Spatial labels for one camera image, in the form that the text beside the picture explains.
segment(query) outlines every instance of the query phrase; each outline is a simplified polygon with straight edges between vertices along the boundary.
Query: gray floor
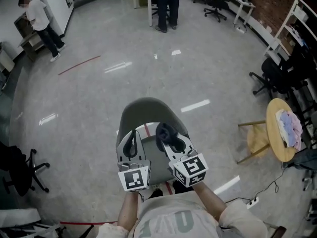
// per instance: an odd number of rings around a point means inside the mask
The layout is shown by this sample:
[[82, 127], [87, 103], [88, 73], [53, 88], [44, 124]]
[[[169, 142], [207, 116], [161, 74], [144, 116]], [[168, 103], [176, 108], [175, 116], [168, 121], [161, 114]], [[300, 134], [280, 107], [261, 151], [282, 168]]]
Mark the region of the gray floor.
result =
[[[268, 104], [266, 94], [252, 95], [259, 84], [248, 76], [260, 71], [265, 46], [251, 30], [236, 31], [233, 15], [223, 12], [228, 20], [218, 23], [205, 18], [203, 8], [180, 0], [179, 27], [167, 34], [149, 27], [147, 10], [133, 9], [132, 0], [98, 0], [75, 10], [62, 57], [50, 63], [43, 51], [32, 70], [21, 74], [15, 94], [10, 144], [26, 153], [36, 148], [37, 163], [51, 164], [39, 174], [50, 193], [36, 187], [20, 200], [22, 206], [35, 206], [55, 221], [116, 220], [124, 197], [116, 131], [124, 107], [145, 96], [163, 100], [183, 120], [205, 155], [205, 181], [212, 189], [239, 175], [240, 196], [253, 198], [281, 174], [271, 152], [236, 164], [248, 154], [246, 130], [237, 124], [263, 119]], [[172, 56], [175, 50], [181, 54]], [[205, 99], [211, 103], [181, 113]], [[39, 125], [48, 116], [55, 118]], [[302, 192], [302, 176], [286, 170], [278, 194], [272, 186], [252, 208], [264, 221], [285, 226], [286, 237], [296, 231], [311, 196]]]

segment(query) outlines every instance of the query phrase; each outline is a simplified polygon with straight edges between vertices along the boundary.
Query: wooden stool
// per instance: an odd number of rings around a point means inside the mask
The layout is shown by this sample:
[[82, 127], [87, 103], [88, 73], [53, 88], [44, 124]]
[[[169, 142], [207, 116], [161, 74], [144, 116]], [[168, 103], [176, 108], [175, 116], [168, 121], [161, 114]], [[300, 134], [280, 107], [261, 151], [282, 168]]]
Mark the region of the wooden stool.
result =
[[267, 106], [266, 120], [238, 124], [239, 127], [252, 125], [252, 129], [248, 131], [247, 136], [248, 148], [251, 155], [238, 161], [237, 164], [245, 162], [256, 155], [264, 155], [269, 147], [272, 148], [275, 156], [282, 162], [290, 161], [294, 157], [297, 149], [294, 147], [285, 147], [279, 133], [275, 114], [281, 109], [292, 111], [285, 101], [278, 98], [273, 99]]

